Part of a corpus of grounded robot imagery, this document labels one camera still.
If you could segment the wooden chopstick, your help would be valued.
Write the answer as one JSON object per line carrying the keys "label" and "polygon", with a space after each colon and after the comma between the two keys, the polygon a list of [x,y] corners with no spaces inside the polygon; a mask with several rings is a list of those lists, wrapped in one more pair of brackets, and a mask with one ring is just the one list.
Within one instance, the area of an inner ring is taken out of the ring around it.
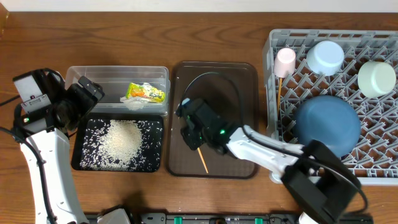
{"label": "wooden chopstick", "polygon": [[280,110],[280,98],[281,98],[281,91],[282,91],[282,82],[283,78],[279,78],[278,82],[278,94],[277,94],[277,115],[279,115],[279,110]]}
{"label": "wooden chopstick", "polygon": [[200,156],[201,162],[202,162],[202,164],[203,164],[203,166],[204,166],[205,172],[206,172],[207,174],[209,174],[209,172],[208,172],[208,167],[207,167],[207,165],[206,165],[206,162],[205,162],[205,160],[204,160],[203,154],[202,154],[201,149],[200,149],[199,147],[197,148],[197,151],[198,151],[198,154],[199,154],[199,156]]}

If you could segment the white paper napkin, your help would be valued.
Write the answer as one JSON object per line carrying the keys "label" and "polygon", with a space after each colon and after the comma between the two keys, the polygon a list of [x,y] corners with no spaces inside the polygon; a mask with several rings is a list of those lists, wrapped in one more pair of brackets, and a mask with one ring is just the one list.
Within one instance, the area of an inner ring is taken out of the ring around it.
{"label": "white paper napkin", "polygon": [[141,97],[130,97],[130,98],[126,98],[121,97],[120,98],[120,102],[124,103],[126,108],[128,108],[129,110],[141,110],[143,109],[146,105],[149,104],[149,101],[147,101],[145,98],[141,98]]}

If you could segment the green yellow snack wrapper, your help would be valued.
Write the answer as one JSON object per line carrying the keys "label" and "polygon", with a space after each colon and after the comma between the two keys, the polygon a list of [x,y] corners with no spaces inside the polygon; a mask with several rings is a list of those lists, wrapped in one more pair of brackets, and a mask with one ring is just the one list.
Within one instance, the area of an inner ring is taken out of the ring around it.
{"label": "green yellow snack wrapper", "polygon": [[126,99],[146,101],[150,103],[162,103],[165,100],[165,92],[158,90],[149,83],[142,85],[130,83],[125,95]]}

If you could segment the pink plastic cup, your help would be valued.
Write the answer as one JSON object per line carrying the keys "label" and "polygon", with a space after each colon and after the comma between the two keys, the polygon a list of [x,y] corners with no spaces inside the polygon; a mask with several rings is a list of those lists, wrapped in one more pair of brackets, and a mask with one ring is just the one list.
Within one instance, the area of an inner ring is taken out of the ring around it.
{"label": "pink plastic cup", "polygon": [[274,60],[274,74],[279,78],[286,78],[295,71],[296,53],[291,48],[282,48]]}

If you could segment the large dark blue bowl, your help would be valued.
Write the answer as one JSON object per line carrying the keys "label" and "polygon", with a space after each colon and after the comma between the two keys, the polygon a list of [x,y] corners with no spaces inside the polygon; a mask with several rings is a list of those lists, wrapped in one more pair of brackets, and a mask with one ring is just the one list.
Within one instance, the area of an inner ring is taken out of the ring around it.
{"label": "large dark blue bowl", "polygon": [[335,96],[316,96],[304,101],[294,113],[294,121],[293,134],[300,144],[320,141],[336,157],[349,154],[361,135],[357,112]]}

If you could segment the light blue small bowl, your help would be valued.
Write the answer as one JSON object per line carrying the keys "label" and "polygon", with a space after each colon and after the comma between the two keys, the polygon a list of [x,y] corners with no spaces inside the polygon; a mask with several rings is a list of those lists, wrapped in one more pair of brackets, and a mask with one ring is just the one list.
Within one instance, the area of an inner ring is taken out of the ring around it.
{"label": "light blue small bowl", "polygon": [[319,42],[307,53],[309,69],[318,74],[332,76],[336,74],[345,59],[345,54],[340,45],[330,40]]}

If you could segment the mint green small bowl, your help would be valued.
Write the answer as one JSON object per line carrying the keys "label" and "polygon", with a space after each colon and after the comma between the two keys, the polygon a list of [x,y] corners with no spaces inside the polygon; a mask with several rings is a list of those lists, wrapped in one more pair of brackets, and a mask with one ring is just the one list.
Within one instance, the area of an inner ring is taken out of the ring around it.
{"label": "mint green small bowl", "polygon": [[368,98],[377,98],[390,93],[396,80],[393,67],[385,62],[366,62],[358,72],[359,89]]}

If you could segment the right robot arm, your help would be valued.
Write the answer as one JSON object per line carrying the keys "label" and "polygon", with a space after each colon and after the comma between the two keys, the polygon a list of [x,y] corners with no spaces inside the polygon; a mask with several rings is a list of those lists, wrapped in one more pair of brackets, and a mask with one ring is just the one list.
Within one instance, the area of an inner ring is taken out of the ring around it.
{"label": "right robot arm", "polygon": [[175,114],[183,120],[180,133],[191,150],[206,144],[218,154],[254,162],[278,175],[303,209],[301,223],[338,223],[361,191],[360,181],[320,141],[303,146],[272,139],[224,120],[199,98],[183,100]]}

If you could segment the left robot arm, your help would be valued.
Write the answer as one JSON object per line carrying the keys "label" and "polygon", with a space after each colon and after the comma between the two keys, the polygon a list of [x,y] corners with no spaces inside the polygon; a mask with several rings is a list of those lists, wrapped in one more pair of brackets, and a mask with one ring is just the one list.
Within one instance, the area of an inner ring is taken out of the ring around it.
{"label": "left robot arm", "polygon": [[25,74],[13,82],[22,99],[12,130],[2,128],[20,145],[27,161],[36,223],[88,223],[70,168],[69,131],[104,97],[102,87],[81,77],[65,88],[54,74]]}

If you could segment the clear plastic waste bin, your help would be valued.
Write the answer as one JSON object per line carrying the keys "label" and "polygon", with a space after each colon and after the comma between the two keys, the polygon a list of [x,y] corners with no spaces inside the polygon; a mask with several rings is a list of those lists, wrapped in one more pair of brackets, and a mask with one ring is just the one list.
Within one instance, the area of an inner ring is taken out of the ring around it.
{"label": "clear plastic waste bin", "polygon": [[[170,80],[169,70],[163,66],[72,66],[67,70],[65,87],[86,77],[99,84],[105,96],[94,107],[94,113],[168,114]],[[126,95],[130,83],[149,83],[165,92],[162,103],[149,103],[141,110],[129,110],[120,98]]]}

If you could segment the grey plastic dishwasher rack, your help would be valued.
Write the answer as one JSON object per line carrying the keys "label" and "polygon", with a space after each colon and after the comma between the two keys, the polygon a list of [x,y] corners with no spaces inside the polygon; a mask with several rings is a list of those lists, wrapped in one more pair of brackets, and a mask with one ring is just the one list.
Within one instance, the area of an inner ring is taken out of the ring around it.
{"label": "grey plastic dishwasher rack", "polygon": [[[345,60],[337,74],[313,73],[307,52],[317,43],[339,44]],[[279,79],[274,75],[277,52],[289,47],[296,53],[294,74],[282,82],[277,115]],[[358,87],[360,66],[368,61],[385,62],[397,68],[397,32],[384,30],[274,29],[262,50],[264,86],[267,94],[267,135],[296,143],[294,113],[306,100],[318,95],[339,97],[349,103],[361,121],[355,148],[343,156],[344,165],[363,185],[397,185],[397,89],[378,98],[365,97]]]}

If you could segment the brown plastic serving tray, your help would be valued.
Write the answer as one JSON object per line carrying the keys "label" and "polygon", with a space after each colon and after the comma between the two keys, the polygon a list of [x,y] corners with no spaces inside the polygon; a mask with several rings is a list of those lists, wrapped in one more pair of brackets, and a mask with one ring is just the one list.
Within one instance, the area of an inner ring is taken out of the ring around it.
{"label": "brown plastic serving tray", "polygon": [[207,177],[250,179],[258,166],[235,159],[229,154],[216,153],[206,144],[200,147],[208,167],[207,174],[198,151],[191,150],[180,134],[182,122],[175,110],[182,96],[203,98],[211,108],[227,121],[239,121],[238,94],[230,84],[235,82],[244,103],[244,123],[258,129],[258,75],[248,63],[182,62],[173,69],[171,83],[169,148],[166,167],[179,177]]}

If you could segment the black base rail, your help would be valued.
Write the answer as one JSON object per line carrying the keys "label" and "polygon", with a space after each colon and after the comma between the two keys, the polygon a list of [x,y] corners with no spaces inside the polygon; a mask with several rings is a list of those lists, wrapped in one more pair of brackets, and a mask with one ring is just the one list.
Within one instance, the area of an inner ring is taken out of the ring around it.
{"label": "black base rail", "polygon": [[299,224],[299,215],[293,213],[267,215],[184,215],[181,213],[143,213],[136,217],[130,215],[130,221],[137,224]]}

